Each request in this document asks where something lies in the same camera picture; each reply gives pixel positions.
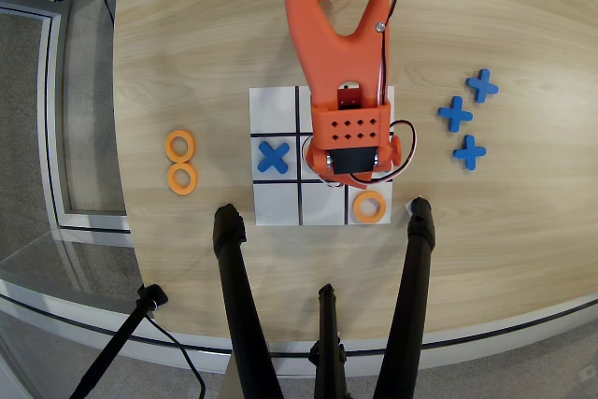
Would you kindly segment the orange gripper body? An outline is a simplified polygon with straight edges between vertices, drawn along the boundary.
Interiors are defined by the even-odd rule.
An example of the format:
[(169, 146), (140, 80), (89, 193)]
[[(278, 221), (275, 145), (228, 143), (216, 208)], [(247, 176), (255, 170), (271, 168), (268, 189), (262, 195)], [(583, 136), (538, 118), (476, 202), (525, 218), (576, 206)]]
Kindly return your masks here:
[(397, 135), (389, 135), (381, 145), (319, 149), (314, 139), (306, 152), (307, 165), (319, 176), (399, 176), (404, 172), (402, 144)]

